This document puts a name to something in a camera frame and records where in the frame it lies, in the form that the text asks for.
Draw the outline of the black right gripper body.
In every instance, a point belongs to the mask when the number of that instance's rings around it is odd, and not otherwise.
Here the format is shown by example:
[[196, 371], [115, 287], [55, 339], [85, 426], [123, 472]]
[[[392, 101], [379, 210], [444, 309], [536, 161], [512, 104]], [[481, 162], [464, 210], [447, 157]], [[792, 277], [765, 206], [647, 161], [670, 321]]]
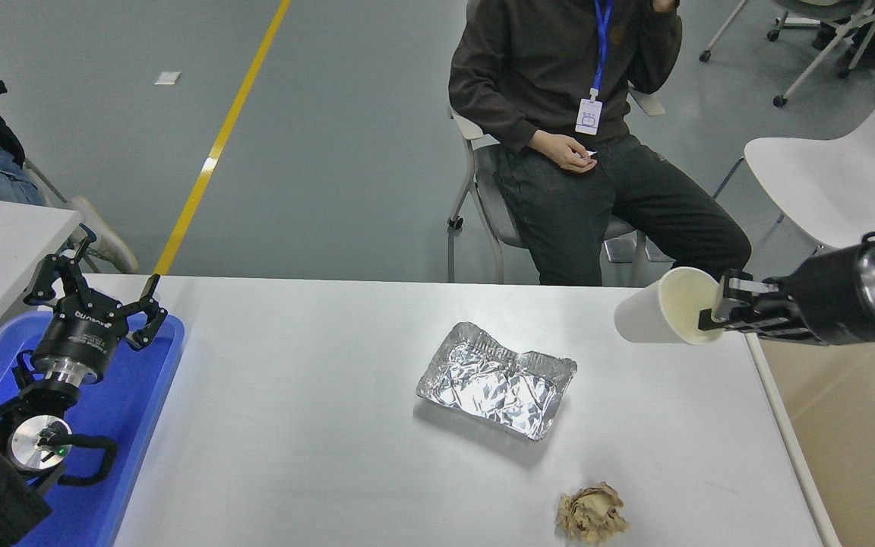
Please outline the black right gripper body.
[[858, 276], [862, 252], [864, 247], [854, 245], [813, 256], [780, 280], [781, 290], [798, 305], [807, 329], [826, 345], [872, 340], [873, 322]]

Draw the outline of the person's right hand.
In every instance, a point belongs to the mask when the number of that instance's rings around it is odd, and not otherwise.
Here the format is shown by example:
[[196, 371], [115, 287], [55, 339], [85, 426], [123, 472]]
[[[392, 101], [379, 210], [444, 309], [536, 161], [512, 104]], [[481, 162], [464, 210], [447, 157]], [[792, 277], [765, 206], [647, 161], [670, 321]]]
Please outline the person's right hand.
[[559, 169], [574, 173], [586, 173], [598, 165], [597, 160], [589, 151], [572, 136], [549, 134], [537, 129], [532, 135], [528, 147], [542, 156], [552, 160]]

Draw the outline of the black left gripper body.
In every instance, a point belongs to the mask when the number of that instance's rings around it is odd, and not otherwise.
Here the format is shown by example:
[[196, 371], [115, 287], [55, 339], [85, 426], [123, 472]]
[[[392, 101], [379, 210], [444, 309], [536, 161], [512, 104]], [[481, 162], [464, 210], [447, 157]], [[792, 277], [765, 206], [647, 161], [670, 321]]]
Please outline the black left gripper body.
[[126, 319], [115, 315], [122, 303], [101, 293], [91, 294], [91, 306], [80, 295], [59, 299], [43, 338], [32, 353], [38, 373], [66, 358], [87, 367], [93, 375], [106, 374], [112, 357], [128, 332]]

